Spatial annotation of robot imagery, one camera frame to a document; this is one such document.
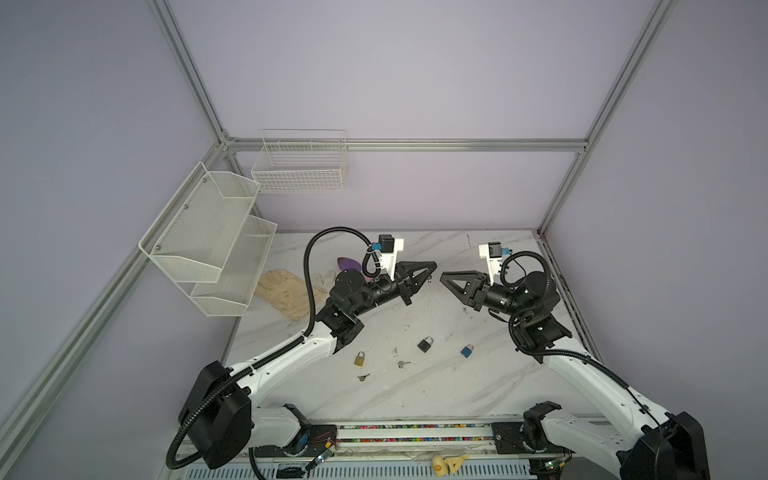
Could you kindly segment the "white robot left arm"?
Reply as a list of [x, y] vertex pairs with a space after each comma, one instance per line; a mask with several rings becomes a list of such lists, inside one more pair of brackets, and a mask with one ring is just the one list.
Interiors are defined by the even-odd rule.
[[[323, 307], [317, 305], [310, 275], [315, 244], [332, 233], [351, 234], [366, 247], [364, 259], [374, 270], [345, 269], [334, 280]], [[436, 271], [434, 261], [400, 261], [403, 242], [389, 234], [371, 241], [345, 226], [326, 228], [307, 243], [302, 269], [309, 303], [307, 327], [288, 340], [247, 361], [204, 367], [179, 414], [177, 433], [168, 447], [165, 465], [178, 470], [197, 460], [216, 469], [255, 444], [258, 405], [268, 393], [300, 370], [330, 357], [362, 331], [361, 315], [394, 299], [410, 305], [413, 296]]]

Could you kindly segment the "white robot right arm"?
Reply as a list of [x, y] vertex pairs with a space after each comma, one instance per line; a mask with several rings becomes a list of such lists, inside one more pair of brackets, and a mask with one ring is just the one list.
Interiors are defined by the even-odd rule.
[[541, 402], [524, 414], [528, 449], [563, 447], [619, 479], [710, 478], [702, 425], [640, 394], [556, 320], [552, 312], [560, 295], [542, 255], [520, 251], [485, 258], [489, 272], [444, 272], [441, 284], [464, 305], [503, 321], [518, 352], [566, 380], [610, 424], [603, 428], [555, 402]]

